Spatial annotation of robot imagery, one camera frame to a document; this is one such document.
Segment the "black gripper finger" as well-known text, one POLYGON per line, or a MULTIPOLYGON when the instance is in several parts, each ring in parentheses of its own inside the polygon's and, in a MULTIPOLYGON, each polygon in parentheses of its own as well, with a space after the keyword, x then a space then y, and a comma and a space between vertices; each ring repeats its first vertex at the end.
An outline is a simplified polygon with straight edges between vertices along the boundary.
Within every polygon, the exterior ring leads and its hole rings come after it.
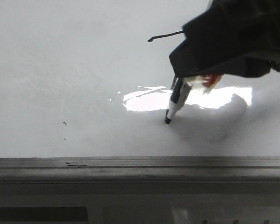
POLYGON ((280 0, 215 0, 182 30, 169 55, 178 78, 280 72, 280 0))

